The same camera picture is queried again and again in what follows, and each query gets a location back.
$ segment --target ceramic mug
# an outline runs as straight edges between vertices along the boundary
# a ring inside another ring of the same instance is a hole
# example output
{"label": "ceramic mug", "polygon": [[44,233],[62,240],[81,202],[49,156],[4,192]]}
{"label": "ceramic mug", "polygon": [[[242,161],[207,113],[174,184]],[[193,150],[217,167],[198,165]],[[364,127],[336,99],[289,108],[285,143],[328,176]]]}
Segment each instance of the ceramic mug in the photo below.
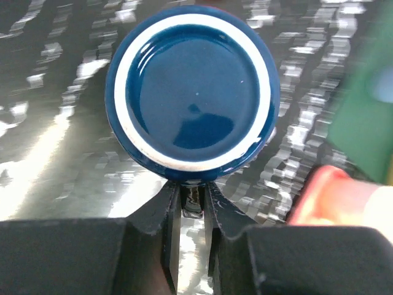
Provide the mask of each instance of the ceramic mug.
{"label": "ceramic mug", "polygon": [[105,90],[109,123],[143,167],[201,184],[253,159],[273,131],[279,78],[260,37],[212,7],[179,6],[120,44]]}

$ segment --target black plastic mount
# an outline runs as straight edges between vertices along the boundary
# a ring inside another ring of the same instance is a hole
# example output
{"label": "black plastic mount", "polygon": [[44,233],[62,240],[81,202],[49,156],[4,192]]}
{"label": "black plastic mount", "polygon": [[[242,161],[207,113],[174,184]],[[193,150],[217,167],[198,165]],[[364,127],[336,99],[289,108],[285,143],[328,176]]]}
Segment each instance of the black plastic mount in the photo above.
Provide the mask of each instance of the black plastic mount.
{"label": "black plastic mount", "polygon": [[[172,295],[187,190],[118,219],[0,222],[0,294]],[[263,227],[198,189],[215,295],[391,295],[393,247],[363,227]]]}

